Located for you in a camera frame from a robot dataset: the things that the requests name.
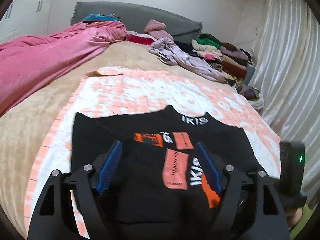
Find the gray headboard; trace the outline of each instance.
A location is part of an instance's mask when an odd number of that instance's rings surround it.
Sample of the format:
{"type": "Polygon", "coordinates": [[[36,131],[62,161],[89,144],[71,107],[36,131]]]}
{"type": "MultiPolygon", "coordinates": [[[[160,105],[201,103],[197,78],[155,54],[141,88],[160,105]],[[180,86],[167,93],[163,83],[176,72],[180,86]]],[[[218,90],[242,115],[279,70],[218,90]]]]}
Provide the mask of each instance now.
{"type": "Polygon", "coordinates": [[[71,25],[78,23],[92,13],[102,15],[115,14],[128,31],[144,33],[143,29],[149,20],[156,20],[167,25],[165,31],[176,41],[191,42],[202,29],[202,22],[195,22],[180,15],[157,8],[120,2],[77,2],[71,25]]]}

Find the white sheer curtain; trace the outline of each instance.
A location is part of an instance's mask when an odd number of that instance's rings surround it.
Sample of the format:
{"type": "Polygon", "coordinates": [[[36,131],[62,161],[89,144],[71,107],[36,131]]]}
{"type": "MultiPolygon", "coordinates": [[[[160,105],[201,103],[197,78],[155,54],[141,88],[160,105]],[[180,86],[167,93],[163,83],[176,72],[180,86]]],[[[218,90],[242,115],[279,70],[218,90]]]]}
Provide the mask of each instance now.
{"type": "Polygon", "coordinates": [[[306,144],[303,186],[312,195],[320,186],[320,27],[304,0],[266,0],[263,18],[250,85],[281,139],[306,144]]]}

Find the green garment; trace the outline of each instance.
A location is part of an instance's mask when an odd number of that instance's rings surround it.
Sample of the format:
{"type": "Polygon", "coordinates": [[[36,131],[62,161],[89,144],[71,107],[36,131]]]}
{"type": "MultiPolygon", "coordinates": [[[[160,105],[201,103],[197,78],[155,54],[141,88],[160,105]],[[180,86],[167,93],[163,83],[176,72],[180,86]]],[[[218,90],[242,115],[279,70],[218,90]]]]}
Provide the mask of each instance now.
{"type": "Polygon", "coordinates": [[[199,44],[202,44],[202,45],[215,46],[217,49],[220,49],[220,47],[221,47],[221,45],[219,45],[218,43],[215,43],[214,41],[209,40],[209,39],[207,39],[207,38],[205,38],[205,39],[197,38],[196,41],[197,41],[199,44]]]}
{"type": "Polygon", "coordinates": [[[312,211],[308,208],[307,204],[302,208],[302,217],[298,224],[290,231],[290,239],[294,239],[297,234],[304,228],[309,218],[312,216],[312,211]]]}

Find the metal screw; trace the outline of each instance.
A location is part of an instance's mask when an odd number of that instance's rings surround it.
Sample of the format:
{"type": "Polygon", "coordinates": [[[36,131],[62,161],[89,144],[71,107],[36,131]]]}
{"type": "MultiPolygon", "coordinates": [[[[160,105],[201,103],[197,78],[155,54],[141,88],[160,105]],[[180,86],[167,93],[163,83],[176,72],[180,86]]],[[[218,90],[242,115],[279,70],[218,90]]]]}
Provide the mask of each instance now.
{"type": "Polygon", "coordinates": [[[84,169],[85,171],[90,171],[90,170],[92,169],[92,165],[91,165],[91,164],[87,164],[87,165],[85,165],[85,166],[83,167],[83,169],[84,169]]]}
{"type": "Polygon", "coordinates": [[[58,176],[59,175],[59,171],[58,170],[54,170],[53,172],[51,172],[52,176],[58,176]]]}
{"type": "Polygon", "coordinates": [[[258,174],[260,177],[265,177],[266,172],[265,171],[258,171],[258,174]]]}
{"type": "Polygon", "coordinates": [[[234,171],[235,168],[234,168],[234,166],[232,166],[232,165],[227,165],[227,166],[226,166],[226,170],[227,170],[227,171],[234,171]]]}

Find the peach and white cloth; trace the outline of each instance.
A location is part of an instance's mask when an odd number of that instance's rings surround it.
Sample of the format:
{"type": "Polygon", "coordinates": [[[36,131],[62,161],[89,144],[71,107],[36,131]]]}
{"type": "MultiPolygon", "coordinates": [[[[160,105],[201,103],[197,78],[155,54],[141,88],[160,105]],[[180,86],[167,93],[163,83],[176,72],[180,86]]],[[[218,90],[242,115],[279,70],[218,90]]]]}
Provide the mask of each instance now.
{"type": "MultiPolygon", "coordinates": [[[[25,197],[26,230],[50,173],[55,169],[63,173],[70,171],[71,134],[76,112],[103,117],[157,111],[167,105],[184,115],[199,116],[208,112],[225,124],[243,127],[259,163],[270,176],[280,176],[280,138],[236,92],[204,86],[166,71],[104,67],[87,73],[81,80],[40,147],[25,197]]],[[[88,237],[75,205],[74,212],[79,233],[88,237]]]]}

